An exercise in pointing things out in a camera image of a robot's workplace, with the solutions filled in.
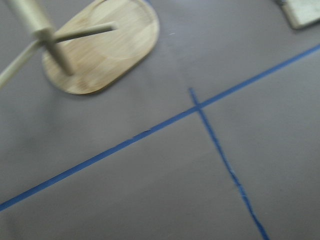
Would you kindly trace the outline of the wooden mug tree rack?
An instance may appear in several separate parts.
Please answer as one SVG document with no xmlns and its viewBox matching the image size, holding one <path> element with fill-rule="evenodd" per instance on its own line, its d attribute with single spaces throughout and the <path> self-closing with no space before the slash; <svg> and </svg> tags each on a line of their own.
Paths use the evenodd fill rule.
<svg viewBox="0 0 320 240">
<path fill-rule="evenodd" d="M 158 15 L 145 0 L 95 0 L 60 29 L 37 0 L 7 5 L 34 40 L 1 73 L 2 86 L 44 48 L 43 68 L 54 86 L 73 95 L 92 94 L 136 67 L 159 38 Z"/>
</svg>

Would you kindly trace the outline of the bamboo cutting board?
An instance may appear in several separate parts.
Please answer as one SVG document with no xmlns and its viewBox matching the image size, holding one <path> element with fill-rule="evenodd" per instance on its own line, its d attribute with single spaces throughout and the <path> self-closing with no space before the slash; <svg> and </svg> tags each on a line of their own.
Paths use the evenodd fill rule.
<svg viewBox="0 0 320 240">
<path fill-rule="evenodd" d="M 295 30 L 320 22 L 320 0 L 276 0 L 275 2 Z"/>
</svg>

